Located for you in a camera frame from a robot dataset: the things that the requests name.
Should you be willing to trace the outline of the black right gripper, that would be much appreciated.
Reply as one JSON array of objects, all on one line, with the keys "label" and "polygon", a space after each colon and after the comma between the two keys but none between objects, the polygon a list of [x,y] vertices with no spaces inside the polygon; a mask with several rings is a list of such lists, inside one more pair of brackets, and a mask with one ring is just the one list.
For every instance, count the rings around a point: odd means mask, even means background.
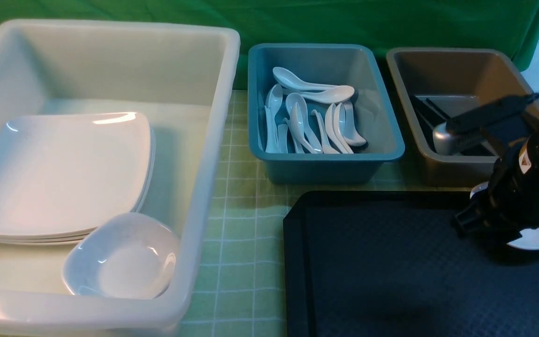
[{"label": "black right gripper", "polygon": [[490,181],[475,186],[466,209],[455,215],[455,229],[503,244],[539,244],[539,136],[496,162]]}]

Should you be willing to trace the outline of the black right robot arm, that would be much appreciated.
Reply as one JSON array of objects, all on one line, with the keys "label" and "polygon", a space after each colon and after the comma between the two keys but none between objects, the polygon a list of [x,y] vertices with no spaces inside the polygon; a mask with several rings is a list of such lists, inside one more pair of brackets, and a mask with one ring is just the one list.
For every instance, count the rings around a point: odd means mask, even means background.
[{"label": "black right robot arm", "polygon": [[524,229],[539,229],[539,119],[526,110],[538,99],[510,95],[446,122],[452,136],[480,136],[498,155],[486,189],[455,215],[460,236],[493,233],[509,243]]}]

